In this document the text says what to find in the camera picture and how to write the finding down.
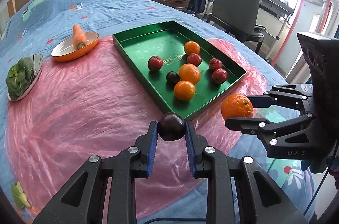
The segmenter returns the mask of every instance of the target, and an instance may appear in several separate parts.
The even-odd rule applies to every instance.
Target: orange
[[[191,100],[195,94],[195,86],[188,81],[179,81],[174,87],[174,96],[179,100]]]
[[[186,63],[179,69],[179,77],[182,81],[189,81],[197,84],[200,81],[200,70],[191,63]]]
[[[191,55],[192,53],[199,54],[200,53],[200,45],[194,41],[188,41],[185,43],[184,51],[187,55]]]
[[[232,94],[222,103],[221,115],[224,120],[230,117],[252,117],[253,105],[246,96]]]

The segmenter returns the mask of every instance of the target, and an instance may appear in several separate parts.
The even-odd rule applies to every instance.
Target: screw
[[[214,153],[215,152],[215,148],[214,147],[205,147],[205,151],[207,153]]]
[[[89,161],[90,161],[91,163],[95,163],[95,162],[99,161],[99,156],[97,156],[97,155],[92,155],[92,156],[89,158]]]
[[[138,149],[137,147],[129,147],[129,148],[128,148],[128,152],[129,152],[129,153],[137,153],[138,150],[139,150],[139,149]]]
[[[244,162],[247,164],[252,164],[253,163],[253,158],[250,156],[244,157]]]
[[[278,143],[277,139],[270,140],[271,146],[275,146]]]

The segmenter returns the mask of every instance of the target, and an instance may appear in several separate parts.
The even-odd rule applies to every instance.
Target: red apple
[[[212,74],[212,80],[213,82],[215,82],[216,84],[222,84],[226,81],[227,78],[227,72],[224,69],[217,69],[213,72]]]
[[[159,71],[162,68],[164,61],[159,56],[153,56],[148,61],[148,68],[151,72]]]
[[[212,71],[215,71],[219,68],[222,68],[222,62],[221,62],[221,60],[218,60],[217,58],[211,59],[208,64],[210,65],[210,69]]]
[[[191,63],[195,66],[199,66],[201,62],[202,62],[201,57],[196,53],[192,53],[187,57],[187,63]]]

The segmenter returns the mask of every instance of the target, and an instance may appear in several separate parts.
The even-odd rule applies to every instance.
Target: green tray
[[[186,63],[184,44],[187,41],[199,43],[202,63],[198,66],[201,79],[195,85],[196,94],[188,102],[177,100],[173,88],[167,85],[169,71],[178,72]],[[185,120],[194,119],[212,101],[235,85],[246,74],[236,62],[218,50],[208,41],[175,21],[146,25],[113,35],[114,45],[127,62],[144,89],[163,113],[175,112]],[[152,56],[160,56],[164,65],[159,72],[151,73],[147,62]],[[211,58],[222,61],[228,72],[227,80],[216,85],[211,80],[208,62]]]

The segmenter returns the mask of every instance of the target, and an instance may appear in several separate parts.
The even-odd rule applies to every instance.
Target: cartoon print
[[[70,3],[69,5],[69,11],[78,11],[81,10],[83,8],[83,4],[82,3]]]
[[[33,0],[23,11],[20,20],[26,21],[30,17],[31,13],[34,12],[35,7],[38,6],[40,3],[43,3],[43,1],[45,0]]]
[[[12,22],[11,20],[10,20],[9,22],[7,22],[6,27],[5,27],[5,30],[3,31],[3,34],[1,35],[1,40],[0,40],[0,42],[5,38],[5,36],[7,37],[7,35],[8,35],[8,29],[9,29],[9,27],[10,27],[11,22]]]
[[[23,29],[23,31],[19,33],[17,40],[18,41],[21,40],[25,36],[26,33],[27,33],[27,28]]]
[[[267,172],[280,188],[285,184],[293,163],[293,160],[266,157],[266,164],[270,166]]]
[[[289,170],[290,176],[289,176],[289,179],[287,181],[287,184],[290,185],[290,184],[292,184],[293,181],[295,181],[298,189],[301,189],[301,181],[304,181],[304,174],[299,169],[297,161],[294,161],[293,167],[289,168],[288,170]]]

